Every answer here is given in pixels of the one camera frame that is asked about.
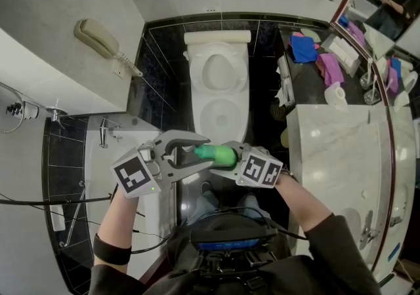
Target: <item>wall telephone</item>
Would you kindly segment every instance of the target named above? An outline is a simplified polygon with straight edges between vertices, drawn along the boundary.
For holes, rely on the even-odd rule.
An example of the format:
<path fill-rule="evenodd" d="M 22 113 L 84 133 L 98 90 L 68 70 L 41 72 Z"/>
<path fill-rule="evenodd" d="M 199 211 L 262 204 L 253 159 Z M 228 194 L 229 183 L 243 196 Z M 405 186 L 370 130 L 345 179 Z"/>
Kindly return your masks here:
<path fill-rule="evenodd" d="M 99 22 L 93 19 L 80 19 L 74 28 L 74 36 L 94 48 L 103 57 L 119 60 L 131 70 L 133 76 L 143 76 L 143 73 L 137 69 L 134 63 L 119 51 L 119 43 L 115 37 Z"/>

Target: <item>glass cup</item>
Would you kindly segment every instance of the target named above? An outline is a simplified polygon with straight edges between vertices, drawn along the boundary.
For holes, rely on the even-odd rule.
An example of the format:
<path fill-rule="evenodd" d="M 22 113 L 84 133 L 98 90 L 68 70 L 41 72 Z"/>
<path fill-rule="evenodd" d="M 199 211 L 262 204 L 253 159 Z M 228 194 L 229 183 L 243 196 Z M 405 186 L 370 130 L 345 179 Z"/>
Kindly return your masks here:
<path fill-rule="evenodd" d="M 363 98 L 367 105 L 373 105 L 381 100 L 381 94 L 379 93 L 379 90 L 377 88 L 373 88 L 365 92 Z"/>
<path fill-rule="evenodd" d="M 360 78 L 360 86 L 362 89 L 366 90 L 368 87 L 370 87 L 373 84 L 373 72 L 370 73 L 370 79 L 368 79 L 368 73 L 365 73 Z"/>

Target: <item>blue screen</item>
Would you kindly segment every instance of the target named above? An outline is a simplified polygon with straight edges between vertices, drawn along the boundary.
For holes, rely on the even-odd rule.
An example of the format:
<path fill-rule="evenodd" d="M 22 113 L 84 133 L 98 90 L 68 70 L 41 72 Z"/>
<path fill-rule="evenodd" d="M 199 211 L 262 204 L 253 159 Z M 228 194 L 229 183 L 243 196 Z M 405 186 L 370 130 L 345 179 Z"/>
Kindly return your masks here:
<path fill-rule="evenodd" d="M 240 250 L 251 248 L 258 244 L 260 239 L 250 239 L 242 241 L 227 241 L 225 243 L 201 243 L 198 244 L 200 250 Z"/>

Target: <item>toilet lid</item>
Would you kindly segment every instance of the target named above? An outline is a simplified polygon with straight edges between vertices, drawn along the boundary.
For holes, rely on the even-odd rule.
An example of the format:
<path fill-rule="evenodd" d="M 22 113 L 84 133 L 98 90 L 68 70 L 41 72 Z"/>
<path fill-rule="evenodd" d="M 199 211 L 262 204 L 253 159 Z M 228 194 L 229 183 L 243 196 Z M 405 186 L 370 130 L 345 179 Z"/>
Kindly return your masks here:
<path fill-rule="evenodd" d="M 207 93 L 235 93 L 245 86 L 248 71 L 236 49 L 225 42 L 209 43 L 193 56 L 191 83 Z"/>

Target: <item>blue towel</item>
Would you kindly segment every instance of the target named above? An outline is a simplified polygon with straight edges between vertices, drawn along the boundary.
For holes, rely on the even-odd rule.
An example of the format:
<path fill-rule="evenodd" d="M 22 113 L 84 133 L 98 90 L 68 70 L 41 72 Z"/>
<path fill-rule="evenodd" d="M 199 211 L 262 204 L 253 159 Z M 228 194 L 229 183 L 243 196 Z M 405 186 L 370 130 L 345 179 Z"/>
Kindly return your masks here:
<path fill-rule="evenodd" d="M 339 24 L 342 25 L 342 27 L 347 28 L 347 26 L 348 26 L 348 18 L 345 15 L 340 16 Z"/>
<path fill-rule="evenodd" d="M 316 61 L 318 53 L 316 52 L 313 38 L 292 36 L 290 38 L 290 44 L 296 63 Z"/>
<path fill-rule="evenodd" d="M 395 71 L 398 75 L 398 78 L 401 79 L 402 78 L 402 76 L 401 76 L 401 61 L 397 58 L 391 57 L 391 68 L 395 69 Z"/>

